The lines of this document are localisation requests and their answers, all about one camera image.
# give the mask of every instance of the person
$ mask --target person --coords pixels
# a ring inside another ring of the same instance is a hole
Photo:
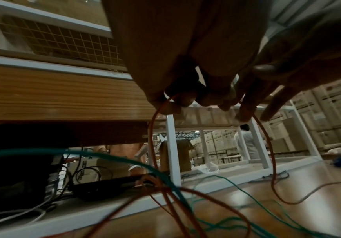
[[[249,125],[244,124],[244,125],[241,125],[240,128],[241,128],[242,137],[244,138],[243,142],[245,143],[246,148],[248,149],[248,152],[249,152],[249,156],[250,156],[250,158],[246,158],[245,153],[244,153],[243,142],[240,140],[238,132],[236,132],[236,134],[234,134],[234,136],[233,136],[233,141],[236,144],[237,150],[241,155],[241,160],[260,159],[259,154],[258,154],[258,150],[257,150],[256,145],[254,143],[253,135],[250,132]]]
[[[258,54],[272,0],[103,0],[115,42],[133,80],[162,114],[196,101],[248,121],[267,121],[303,90],[341,79],[341,1],[290,25]],[[196,73],[198,66],[205,85]],[[236,74],[239,80],[232,86]]]

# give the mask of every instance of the white cable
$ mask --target white cable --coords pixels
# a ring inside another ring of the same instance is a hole
[[[21,213],[18,213],[18,214],[12,215],[12,216],[8,216],[8,217],[5,217],[5,218],[2,218],[2,219],[0,219],[0,223],[1,223],[1,222],[8,221],[8,220],[11,220],[11,219],[14,219],[14,218],[17,218],[17,217],[20,217],[20,216],[22,216],[22,215],[24,215],[24,214],[27,214],[27,213],[31,212],[31,211],[37,210],[39,207],[43,206],[45,203],[49,202],[49,201],[52,199],[52,197],[53,197],[53,195],[54,195],[54,192],[55,192],[55,189],[52,189],[52,194],[51,194],[51,196],[49,196],[49,198],[48,198],[46,201],[44,201],[43,203],[41,203],[40,205],[37,205],[36,207],[31,208],[31,209],[26,209],[26,210],[24,210],[24,211],[21,212]],[[4,213],[8,213],[8,212],[11,212],[11,211],[0,212],[0,214],[4,214]],[[41,215],[40,215],[39,217],[37,217],[36,219],[34,219],[33,221],[31,221],[30,223],[33,223],[33,222],[38,221],[38,220],[41,219],[44,215],[45,215],[45,212],[44,212],[44,213],[41,212]]]

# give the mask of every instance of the hand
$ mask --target hand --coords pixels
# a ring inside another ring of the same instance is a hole
[[[245,93],[237,115],[248,121],[256,106],[280,85],[261,120],[275,113],[299,92],[341,79],[341,2],[286,28],[263,48],[254,67],[241,72],[235,85]]]
[[[232,81],[254,60],[271,0],[103,0],[119,53],[147,100],[179,114],[193,101],[227,111]],[[199,66],[205,85],[201,84]]]

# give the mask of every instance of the wooden floor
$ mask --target wooden floor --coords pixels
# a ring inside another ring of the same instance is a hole
[[[290,171],[290,177],[279,182],[277,188],[284,199],[296,201],[323,183],[338,181],[341,181],[341,168],[334,168],[324,161]],[[240,187],[257,200],[275,198],[270,189],[269,182],[248,183]],[[252,203],[252,200],[247,195],[234,188],[224,189],[211,195],[232,206]],[[275,203],[265,202],[264,205],[276,215],[286,219]],[[232,216],[229,211],[207,201],[197,203],[195,208],[197,217],[212,223]],[[341,184],[321,189],[301,205],[285,205],[285,208],[292,218],[308,229],[341,237]],[[276,221],[258,206],[242,209],[241,212],[249,220],[265,228],[276,237],[309,237]],[[63,234],[57,236],[57,238],[83,237],[88,229]],[[243,237],[244,232],[244,230],[212,231],[208,235],[209,237],[231,238]],[[95,236],[95,238],[106,237],[182,237],[182,234],[167,213],[161,209],[153,209],[113,220]]]

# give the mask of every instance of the white clothing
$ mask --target white clothing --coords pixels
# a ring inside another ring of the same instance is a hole
[[[237,150],[241,155],[242,160],[247,160],[247,159],[251,159],[251,160],[256,160],[256,159],[260,159],[259,158],[259,154],[258,154],[258,150],[256,148],[256,145],[254,143],[254,139],[253,139],[253,135],[250,131],[244,131],[241,130],[242,132],[242,137],[244,138],[244,142],[246,144],[246,147],[248,149],[249,152],[249,156],[250,158],[246,158],[245,154],[244,154],[244,147],[239,139],[238,136],[238,132],[236,132],[236,134],[233,136],[233,140],[234,143],[236,144]]]

